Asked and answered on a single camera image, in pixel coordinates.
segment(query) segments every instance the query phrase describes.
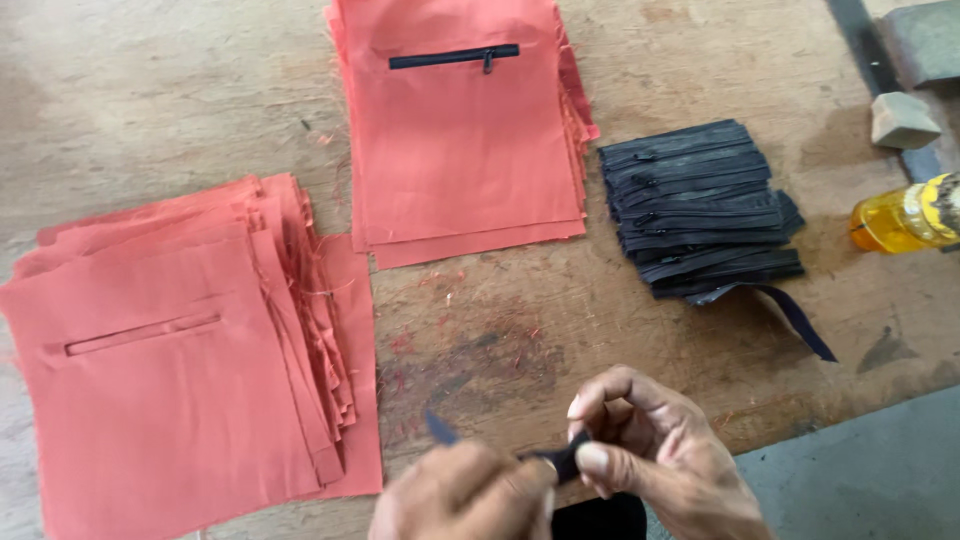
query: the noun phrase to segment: yellow plastic bottle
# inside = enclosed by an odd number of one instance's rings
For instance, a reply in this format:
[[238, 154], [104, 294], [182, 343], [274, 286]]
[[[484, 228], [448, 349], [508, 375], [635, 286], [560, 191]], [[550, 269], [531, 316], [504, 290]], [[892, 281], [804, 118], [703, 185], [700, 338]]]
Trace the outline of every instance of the yellow plastic bottle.
[[860, 201], [850, 236], [865, 250], [887, 254], [960, 243], [960, 174]]

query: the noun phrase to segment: wooden work table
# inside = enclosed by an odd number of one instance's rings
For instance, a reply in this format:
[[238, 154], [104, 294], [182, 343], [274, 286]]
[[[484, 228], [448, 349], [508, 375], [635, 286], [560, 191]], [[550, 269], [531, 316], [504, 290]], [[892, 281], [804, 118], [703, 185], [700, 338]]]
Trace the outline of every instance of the wooden work table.
[[[347, 231], [346, 108], [323, 3], [3, 2], [0, 278], [39, 227], [248, 172], [292, 171], [318, 228]], [[749, 293], [654, 301], [620, 254], [591, 150], [586, 237], [372, 267], [388, 478], [431, 445], [424, 404], [505, 451], [561, 445], [577, 387], [618, 362], [700, 404], [735, 453], [960, 382], [960, 256], [865, 254], [847, 237], [853, 205], [905, 177], [870, 144], [871, 96], [826, 4], [560, 4], [599, 144], [729, 117], [749, 128], [807, 220], [794, 238], [807, 275], [780, 285], [840, 362], [812, 355]], [[956, 131], [960, 96], [937, 97]], [[13, 354], [3, 327], [0, 356]], [[3, 538], [41, 534], [33, 433], [23, 381], [2, 363]], [[210, 537], [360, 538], [372, 506], [291, 503]]]

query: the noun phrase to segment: stack of red fabric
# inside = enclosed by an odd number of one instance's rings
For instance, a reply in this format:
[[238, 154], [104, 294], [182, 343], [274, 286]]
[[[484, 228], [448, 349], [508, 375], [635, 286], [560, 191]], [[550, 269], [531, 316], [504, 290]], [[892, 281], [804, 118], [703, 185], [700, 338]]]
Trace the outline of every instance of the stack of red fabric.
[[353, 247], [392, 268], [585, 232], [599, 136], [552, 0], [334, 0]]
[[56, 540], [377, 493], [367, 258], [289, 174], [37, 235], [0, 288]]

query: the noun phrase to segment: gray floor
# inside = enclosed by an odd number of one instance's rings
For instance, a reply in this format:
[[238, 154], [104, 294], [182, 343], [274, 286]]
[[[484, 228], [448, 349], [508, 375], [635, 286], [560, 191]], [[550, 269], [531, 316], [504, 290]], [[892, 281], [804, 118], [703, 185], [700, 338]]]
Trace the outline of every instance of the gray floor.
[[960, 538], [960, 386], [736, 462], [780, 540]]

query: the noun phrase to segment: human hand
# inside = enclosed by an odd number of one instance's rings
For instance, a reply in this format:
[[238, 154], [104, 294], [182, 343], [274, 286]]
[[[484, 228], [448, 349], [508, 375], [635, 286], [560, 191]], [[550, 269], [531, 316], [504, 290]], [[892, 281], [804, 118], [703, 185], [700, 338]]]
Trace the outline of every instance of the human hand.
[[387, 486], [370, 540], [548, 540], [557, 471], [475, 441], [438, 447]]
[[571, 436], [603, 441], [577, 451], [601, 497], [637, 495], [678, 540], [774, 538], [704, 411], [682, 394], [616, 366], [580, 387], [567, 418]]

